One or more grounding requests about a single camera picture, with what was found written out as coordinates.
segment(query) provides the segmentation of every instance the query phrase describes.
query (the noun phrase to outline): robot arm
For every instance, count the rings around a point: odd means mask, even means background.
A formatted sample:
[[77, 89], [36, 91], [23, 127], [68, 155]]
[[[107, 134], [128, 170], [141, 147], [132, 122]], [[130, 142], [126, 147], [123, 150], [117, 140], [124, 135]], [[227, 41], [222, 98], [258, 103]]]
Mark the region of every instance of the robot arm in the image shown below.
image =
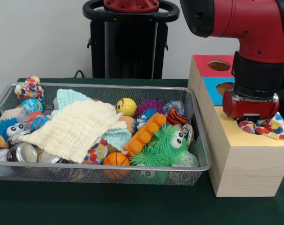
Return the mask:
[[231, 118], [268, 118], [279, 108], [275, 94], [284, 76], [284, 0], [180, 0], [197, 36], [237, 38], [233, 91], [223, 96]]

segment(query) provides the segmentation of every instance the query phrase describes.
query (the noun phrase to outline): dark green table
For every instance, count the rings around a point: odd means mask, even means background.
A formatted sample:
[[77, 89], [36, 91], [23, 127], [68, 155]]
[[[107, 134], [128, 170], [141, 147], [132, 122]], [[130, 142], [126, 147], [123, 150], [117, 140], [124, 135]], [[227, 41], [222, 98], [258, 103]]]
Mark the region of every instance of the dark green table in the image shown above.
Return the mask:
[[[42, 79], [120, 84], [120, 80]], [[122, 80], [186, 86], [186, 80]], [[284, 225], [284, 180], [274, 198], [216, 198], [207, 172], [193, 187], [0, 182], [0, 224]]]

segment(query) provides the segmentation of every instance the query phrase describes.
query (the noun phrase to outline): wooden shape sorter box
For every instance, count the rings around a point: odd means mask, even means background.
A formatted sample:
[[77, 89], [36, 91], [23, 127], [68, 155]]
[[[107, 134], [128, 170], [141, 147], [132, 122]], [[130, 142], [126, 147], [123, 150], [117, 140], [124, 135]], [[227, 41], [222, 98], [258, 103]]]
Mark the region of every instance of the wooden shape sorter box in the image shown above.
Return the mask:
[[241, 130], [222, 108], [234, 82], [233, 56], [194, 55], [188, 87], [195, 92], [212, 157], [217, 197], [272, 197], [284, 177], [284, 140]]

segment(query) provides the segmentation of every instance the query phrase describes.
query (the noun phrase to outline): light blue towel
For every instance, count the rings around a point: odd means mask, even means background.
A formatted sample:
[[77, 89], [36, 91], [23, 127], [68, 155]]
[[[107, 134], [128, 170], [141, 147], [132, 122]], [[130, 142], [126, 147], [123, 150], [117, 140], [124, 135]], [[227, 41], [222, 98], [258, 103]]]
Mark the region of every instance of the light blue towel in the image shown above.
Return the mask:
[[128, 129], [111, 129], [101, 138], [105, 138], [108, 144], [122, 151], [122, 147], [131, 139], [131, 133]]
[[57, 90], [57, 104], [58, 104], [58, 110], [54, 110], [51, 113], [51, 116], [55, 116], [60, 110], [62, 110], [67, 105], [70, 105], [77, 101], [85, 101], [90, 100], [89, 97], [87, 97], [84, 94], [81, 94], [80, 92], [74, 91], [72, 89], [58, 89]]

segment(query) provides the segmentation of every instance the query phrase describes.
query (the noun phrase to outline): wire mesh basket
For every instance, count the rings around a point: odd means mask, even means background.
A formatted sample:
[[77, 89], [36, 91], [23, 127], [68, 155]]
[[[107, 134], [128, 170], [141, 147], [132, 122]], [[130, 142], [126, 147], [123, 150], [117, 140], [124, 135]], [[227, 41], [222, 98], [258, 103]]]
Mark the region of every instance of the wire mesh basket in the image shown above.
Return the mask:
[[[5, 110], [16, 108], [21, 104], [22, 100], [17, 99], [14, 93], [16, 85], [17, 83], [11, 84], [2, 92], [0, 116]], [[42, 83], [41, 85], [44, 89], [46, 103], [45, 114], [50, 114], [53, 110], [53, 100], [56, 98], [58, 89], [72, 89], [90, 98], [97, 98], [113, 105], [123, 97], [132, 98], [137, 104], [146, 99], [161, 100], [163, 105], [171, 100], [181, 100], [184, 103], [185, 117], [194, 129], [194, 140], [189, 147], [189, 152], [196, 156], [199, 166], [149, 167], [0, 162], [0, 169], [7, 171], [7, 176], [0, 176], [0, 180], [194, 185], [201, 173], [211, 166], [196, 97], [194, 92], [187, 88], [57, 83]], [[107, 176], [111, 172], [118, 173], [121, 179], [116, 180]], [[151, 174], [151, 178], [163, 177], [163, 182], [157, 182], [157, 179], [145, 179], [146, 173]]]

